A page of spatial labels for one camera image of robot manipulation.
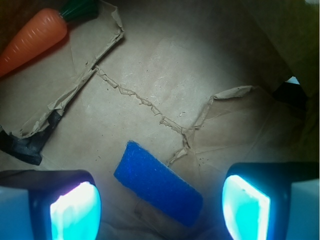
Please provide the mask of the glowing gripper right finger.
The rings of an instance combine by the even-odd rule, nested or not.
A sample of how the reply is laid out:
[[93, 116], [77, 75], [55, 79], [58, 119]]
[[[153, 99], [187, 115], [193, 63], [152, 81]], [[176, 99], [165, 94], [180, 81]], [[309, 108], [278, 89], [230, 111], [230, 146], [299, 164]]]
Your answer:
[[319, 163], [235, 163], [221, 203], [234, 240], [318, 240]]

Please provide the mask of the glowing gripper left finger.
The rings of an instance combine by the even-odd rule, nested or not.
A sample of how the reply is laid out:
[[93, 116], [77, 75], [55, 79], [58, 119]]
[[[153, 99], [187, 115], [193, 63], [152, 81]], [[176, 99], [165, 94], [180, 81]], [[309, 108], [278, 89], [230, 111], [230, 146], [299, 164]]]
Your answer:
[[85, 170], [0, 173], [2, 240], [95, 240], [102, 202]]

